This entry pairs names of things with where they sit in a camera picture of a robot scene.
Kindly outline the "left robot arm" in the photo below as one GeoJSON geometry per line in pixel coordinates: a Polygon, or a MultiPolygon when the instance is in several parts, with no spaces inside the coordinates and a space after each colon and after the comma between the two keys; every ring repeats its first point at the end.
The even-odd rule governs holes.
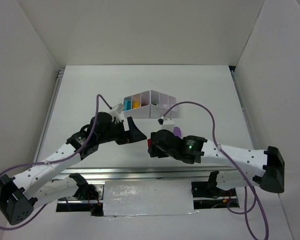
{"type": "Polygon", "coordinates": [[[46,159],[29,164],[27,170],[13,177],[9,177],[6,170],[0,173],[0,211],[11,229],[24,226],[24,221],[35,208],[44,207],[56,199],[95,197],[95,188],[79,173],[61,180],[56,177],[96,152],[101,144],[115,142],[125,145],[146,140],[146,135],[137,128],[132,117],[127,118],[127,123],[128,129],[125,129],[123,120],[111,113],[99,112],[46,159]]]}

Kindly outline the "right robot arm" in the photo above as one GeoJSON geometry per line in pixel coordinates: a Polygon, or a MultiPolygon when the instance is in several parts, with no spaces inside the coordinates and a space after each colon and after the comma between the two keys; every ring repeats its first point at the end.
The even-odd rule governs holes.
{"type": "Polygon", "coordinates": [[[285,191],[285,161],[274,146],[266,150],[216,146],[204,137],[180,138],[163,129],[151,133],[148,153],[152,158],[171,157],[186,164],[219,164],[234,168],[230,172],[216,170],[210,173],[210,188],[228,191],[252,185],[270,193],[285,191]]]}

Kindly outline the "teal frog flower lego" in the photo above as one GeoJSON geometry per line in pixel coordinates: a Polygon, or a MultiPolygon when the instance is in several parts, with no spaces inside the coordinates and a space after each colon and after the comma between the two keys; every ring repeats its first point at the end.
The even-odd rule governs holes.
{"type": "Polygon", "coordinates": [[[124,111],[129,111],[132,109],[132,98],[131,97],[126,97],[123,100],[123,106],[124,106],[124,111]]]}

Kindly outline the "yellow butterfly lego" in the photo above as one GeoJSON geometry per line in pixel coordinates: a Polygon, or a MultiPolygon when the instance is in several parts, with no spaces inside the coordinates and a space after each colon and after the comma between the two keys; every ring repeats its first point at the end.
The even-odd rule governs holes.
{"type": "Polygon", "coordinates": [[[139,103],[138,102],[134,102],[133,104],[132,104],[132,108],[133,109],[137,109],[139,107],[139,103]]]}

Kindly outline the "light tan lego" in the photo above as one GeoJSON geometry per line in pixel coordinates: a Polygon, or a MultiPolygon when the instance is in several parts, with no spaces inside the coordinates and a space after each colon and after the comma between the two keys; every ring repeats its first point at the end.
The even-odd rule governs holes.
{"type": "Polygon", "coordinates": [[[141,104],[140,104],[140,102],[138,102],[138,101],[134,101],[133,103],[132,103],[132,107],[133,108],[139,108],[141,106],[141,104]]]}

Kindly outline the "small red lego brick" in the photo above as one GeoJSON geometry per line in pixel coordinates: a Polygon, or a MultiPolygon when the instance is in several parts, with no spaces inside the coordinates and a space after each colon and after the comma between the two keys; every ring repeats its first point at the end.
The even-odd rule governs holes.
{"type": "Polygon", "coordinates": [[[152,145],[152,141],[151,141],[151,139],[148,139],[148,140],[147,140],[147,147],[150,148],[151,145],[152,145]]]}

